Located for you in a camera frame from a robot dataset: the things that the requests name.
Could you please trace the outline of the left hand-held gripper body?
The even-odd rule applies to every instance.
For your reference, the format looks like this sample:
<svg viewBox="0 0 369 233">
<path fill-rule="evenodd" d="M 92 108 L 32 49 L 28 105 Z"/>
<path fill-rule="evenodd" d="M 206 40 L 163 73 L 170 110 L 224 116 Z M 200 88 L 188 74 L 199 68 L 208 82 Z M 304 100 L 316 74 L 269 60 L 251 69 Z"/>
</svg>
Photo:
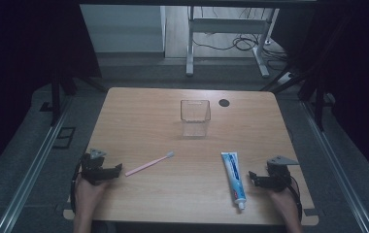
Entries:
<svg viewBox="0 0 369 233">
<path fill-rule="evenodd" d="M 102 150 L 91 149 L 82 157 L 82 177 L 92 185 L 106 180 L 102 167 L 105 155 Z"/>
</svg>

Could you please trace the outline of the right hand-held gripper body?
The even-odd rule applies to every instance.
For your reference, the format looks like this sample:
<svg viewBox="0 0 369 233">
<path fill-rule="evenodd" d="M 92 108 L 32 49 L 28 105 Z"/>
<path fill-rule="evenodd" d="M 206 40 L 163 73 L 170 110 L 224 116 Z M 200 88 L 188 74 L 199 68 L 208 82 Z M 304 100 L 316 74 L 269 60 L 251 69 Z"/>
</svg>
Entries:
<svg viewBox="0 0 369 233">
<path fill-rule="evenodd" d="M 267 172 L 270 178 L 269 187 L 271 189 L 280 192 L 291 184 L 288 165 L 298 165 L 298 162 L 281 155 L 267 161 Z"/>
</svg>

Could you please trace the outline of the blue white toothpaste tube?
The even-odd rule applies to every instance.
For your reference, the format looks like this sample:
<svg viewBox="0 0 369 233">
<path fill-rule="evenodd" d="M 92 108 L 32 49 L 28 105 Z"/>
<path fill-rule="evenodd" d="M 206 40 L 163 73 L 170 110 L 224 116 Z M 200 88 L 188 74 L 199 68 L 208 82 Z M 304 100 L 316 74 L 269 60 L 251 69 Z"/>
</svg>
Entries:
<svg viewBox="0 0 369 233">
<path fill-rule="evenodd" d="M 235 205 L 240 211 L 246 208 L 246 195 L 242 183 L 241 173 L 239 171 L 238 153 L 223 152 L 221 154 L 227 176 L 230 183 L 231 196 Z"/>
</svg>

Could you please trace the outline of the pink toothbrush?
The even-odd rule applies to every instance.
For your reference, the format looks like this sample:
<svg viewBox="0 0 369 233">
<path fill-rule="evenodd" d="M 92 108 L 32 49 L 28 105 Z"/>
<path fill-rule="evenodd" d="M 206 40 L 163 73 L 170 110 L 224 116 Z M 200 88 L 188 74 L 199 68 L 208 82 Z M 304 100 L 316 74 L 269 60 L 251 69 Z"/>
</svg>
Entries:
<svg viewBox="0 0 369 233">
<path fill-rule="evenodd" d="M 137 167 L 137 168 L 135 168 L 133 170 L 130 170 L 130 171 L 124 173 L 124 176 L 125 177 L 129 177 L 129 176 L 131 176 L 133 174 L 136 174 L 136 173 L 138 173 L 138 172 L 140 172 L 140 171 L 142 171 L 144 169 L 147 169 L 147 168 L 151 167 L 152 165 L 155 165 L 156 163 L 158 163 L 160 161 L 163 161 L 163 160 L 165 160 L 167 158 L 171 158 L 173 156 L 174 156 L 174 152 L 173 151 L 169 151 L 163 157 L 157 158 L 157 159 L 155 159 L 155 160 L 153 160 L 151 162 L 148 162 L 148 163 L 146 163 L 144 165 L 141 165 L 141 166 L 139 166 L 139 167 Z"/>
</svg>

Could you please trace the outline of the clear plastic cup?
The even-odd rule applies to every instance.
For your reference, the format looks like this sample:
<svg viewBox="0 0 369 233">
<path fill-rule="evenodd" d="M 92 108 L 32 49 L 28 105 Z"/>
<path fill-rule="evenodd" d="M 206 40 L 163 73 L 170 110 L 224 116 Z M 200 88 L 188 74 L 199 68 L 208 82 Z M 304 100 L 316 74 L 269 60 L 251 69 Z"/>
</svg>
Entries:
<svg viewBox="0 0 369 233">
<path fill-rule="evenodd" d="M 181 101 L 181 121 L 184 137 L 205 137 L 210 120 L 209 100 Z"/>
</svg>

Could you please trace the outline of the person's right hand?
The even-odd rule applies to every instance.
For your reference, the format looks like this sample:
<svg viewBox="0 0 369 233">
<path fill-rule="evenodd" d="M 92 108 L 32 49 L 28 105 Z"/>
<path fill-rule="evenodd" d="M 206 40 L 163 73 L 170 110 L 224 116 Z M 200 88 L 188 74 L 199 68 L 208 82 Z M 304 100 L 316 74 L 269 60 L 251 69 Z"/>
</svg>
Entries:
<svg viewBox="0 0 369 233">
<path fill-rule="evenodd" d="M 275 209 L 281 215 L 282 218 L 288 219 L 298 217 L 298 210 L 294 200 L 294 196 L 290 190 L 285 189 L 280 192 L 274 190 L 268 190 L 270 200 L 272 201 Z"/>
</svg>

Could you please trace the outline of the person's left hand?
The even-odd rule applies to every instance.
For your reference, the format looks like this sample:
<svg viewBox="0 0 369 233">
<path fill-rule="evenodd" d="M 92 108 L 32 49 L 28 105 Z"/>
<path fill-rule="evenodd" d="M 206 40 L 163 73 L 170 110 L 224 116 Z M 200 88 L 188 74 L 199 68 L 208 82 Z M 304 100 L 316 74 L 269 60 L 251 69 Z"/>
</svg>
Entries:
<svg viewBox="0 0 369 233">
<path fill-rule="evenodd" d="M 110 184 L 110 181 L 104 181 L 98 185 L 93 185 L 84 178 L 78 177 L 75 190 L 76 217 L 82 219 L 92 218 L 97 205 Z"/>
</svg>

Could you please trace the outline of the black metal stand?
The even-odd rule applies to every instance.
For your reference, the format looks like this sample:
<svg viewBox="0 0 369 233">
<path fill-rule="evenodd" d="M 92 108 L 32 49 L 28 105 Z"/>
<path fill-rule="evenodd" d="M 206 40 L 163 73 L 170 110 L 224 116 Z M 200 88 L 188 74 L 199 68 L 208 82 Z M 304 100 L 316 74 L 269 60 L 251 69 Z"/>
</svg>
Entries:
<svg viewBox="0 0 369 233">
<path fill-rule="evenodd" d="M 288 62 L 283 71 L 276 78 L 274 78 L 271 82 L 261 88 L 261 91 L 270 91 L 274 94 L 277 94 L 292 87 L 295 84 L 303 82 L 303 85 L 298 92 L 298 97 L 302 101 L 308 101 L 313 94 L 316 95 L 314 122 L 317 125 L 318 129 L 321 131 L 324 130 L 322 125 L 322 115 L 325 93 L 325 81 L 322 77 L 322 68 L 328 55 L 329 51 L 322 51 L 309 69 L 302 73 L 299 73 L 298 75 L 295 75 L 293 78 L 281 84 L 280 86 L 271 89 L 271 87 L 276 84 L 282 78 L 282 76 L 284 76 L 293 67 L 293 62 Z"/>
<path fill-rule="evenodd" d="M 100 77 L 100 73 L 90 76 L 86 72 L 78 71 L 71 66 L 54 68 L 50 73 L 51 101 L 45 102 L 40 108 L 41 112 L 51 112 L 50 125 L 55 126 L 63 112 L 60 100 L 61 91 L 67 96 L 75 95 L 78 88 L 74 79 L 79 79 L 100 92 L 107 92 L 109 90 L 107 87 L 94 80 L 94 78 Z"/>
</svg>

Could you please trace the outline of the white power strip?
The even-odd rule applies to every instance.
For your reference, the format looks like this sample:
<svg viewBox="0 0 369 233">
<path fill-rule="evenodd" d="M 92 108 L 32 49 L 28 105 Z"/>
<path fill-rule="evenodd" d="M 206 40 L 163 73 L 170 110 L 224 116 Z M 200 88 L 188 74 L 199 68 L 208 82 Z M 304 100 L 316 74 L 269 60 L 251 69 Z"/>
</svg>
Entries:
<svg viewBox="0 0 369 233">
<path fill-rule="evenodd" d="M 288 81 L 290 81 L 291 79 L 294 78 L 294 75 L 291 74 L 290 72 L 287 72 L 286 74 L 284 74 L 278 81 L 277 84 L 278 85 L 282 85 Z"/>
</svg>

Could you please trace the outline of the metal floor rail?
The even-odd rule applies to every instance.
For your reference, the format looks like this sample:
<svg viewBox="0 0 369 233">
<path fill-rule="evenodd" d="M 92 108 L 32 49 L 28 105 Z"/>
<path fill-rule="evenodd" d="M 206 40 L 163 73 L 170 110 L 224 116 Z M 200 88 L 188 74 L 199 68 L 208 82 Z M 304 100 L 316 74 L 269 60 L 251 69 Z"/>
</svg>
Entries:
<svg viewBox="0 0 369 233">
<path fill-rule="evenodd" d="M 12 233 L 17 219 L 24 208 L 31 190 L 37 181 L 42 168 L 49 156 L 53 143 L 58 136 L 62 125 L 68 116 L 69 109 L 72 105 L 73 98 L 65 97 L 60 107 L 61 114 L 53 126 L 50 127 L 47 136 L 37 151 L 30 167 L 28 168 L 24 178 L 21 180 L 13 198 L 7 206 L 4 214 L 0 218 L 0 233 Z"/>
<path fill-rule="evenodd" d="M 321 130 L 316 121 L 315 114 L 313 113 L 309 103 L 300 102 L 309 125 L 315 134 L 315 137 L 321 147 L 321 150 L 326 157 L 332 173 L 352 211 L 352 214 L 362 233 L 369 233 L 369 214 L 363 205 L 359 195 L 354 190 L 345 170 L 343 169 L 336 152 L 332 148 L 326 134 Z"/>
</svg>

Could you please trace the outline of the white metal desk frame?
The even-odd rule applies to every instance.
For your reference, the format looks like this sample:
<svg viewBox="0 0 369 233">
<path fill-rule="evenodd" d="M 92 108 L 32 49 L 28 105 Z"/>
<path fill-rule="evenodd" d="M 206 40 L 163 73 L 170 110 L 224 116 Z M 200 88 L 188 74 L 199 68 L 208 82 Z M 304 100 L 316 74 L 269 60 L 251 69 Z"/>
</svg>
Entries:
<svg viewBox="0 0 369 233">
<path fill-rule="evenodd" d="M 200 8 L 200 17 L 195 16 L 193 6 L 187 8 L 188 41 L 186 48 L 185 72 L 188 76 L 194 74 L 194 47 L 210 48 L 213 50 L 241 50 L 250 51 L 255 59 L 259 72 L 263 78 L 270 73 L 262 57 L 264 47 L 269 40 L 276 9 L 261 8 L 262 14 L 257 17 L 257 8 L 244 9 L 237 18 L 219 17 L 212 8 L 214 17 L 205 17 Z M 234 35 L 231 45 L 226 48 L 201 44 L 194 40 L 195 34 L 205 35 Z"/>
</svg>

